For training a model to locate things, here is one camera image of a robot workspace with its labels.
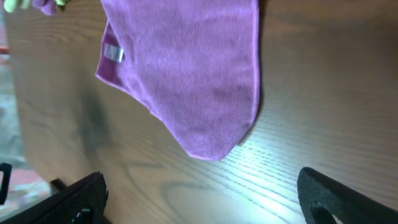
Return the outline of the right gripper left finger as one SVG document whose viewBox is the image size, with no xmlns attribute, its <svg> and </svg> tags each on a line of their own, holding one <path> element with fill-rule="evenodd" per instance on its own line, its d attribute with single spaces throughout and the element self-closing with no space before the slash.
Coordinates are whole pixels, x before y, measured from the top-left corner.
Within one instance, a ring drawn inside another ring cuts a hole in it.
<svg viewBox="0 0 398 224">
<path fill-rule="evenodd" d="M 104 176 L 94 172 L 70 186 L 60 179 L 51 181 L 59 192 L 18 213 L 2 224 L 107 223 L 104 209 L 108 190 Z"/>
</svg>

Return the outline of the purple microfiber cloth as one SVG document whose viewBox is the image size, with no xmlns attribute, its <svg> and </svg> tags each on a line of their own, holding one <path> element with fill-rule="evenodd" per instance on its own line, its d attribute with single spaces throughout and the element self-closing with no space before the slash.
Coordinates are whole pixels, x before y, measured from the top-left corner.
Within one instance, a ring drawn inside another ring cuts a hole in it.
<svg viewBox="0 0 398 224">
<path fill-rule="evenodd" d="M 191 157 L 224 158 L 259 107 L 256 0 L 103 1 L 96 76 L 143 104 Z"/>
</svg>

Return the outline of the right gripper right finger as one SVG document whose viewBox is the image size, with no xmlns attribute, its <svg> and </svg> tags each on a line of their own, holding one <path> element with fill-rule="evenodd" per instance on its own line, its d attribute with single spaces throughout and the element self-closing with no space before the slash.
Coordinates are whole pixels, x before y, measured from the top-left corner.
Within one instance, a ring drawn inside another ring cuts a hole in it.
<svg viewBox="0 0 398 224">
<path fill-rule="evenodd" d="M 336 220 L 345 224 L 397 223 L 396 210 L 310 167 L 300 170 L 297 191 L 307 223 L 335 224 Z"/>
</svg>

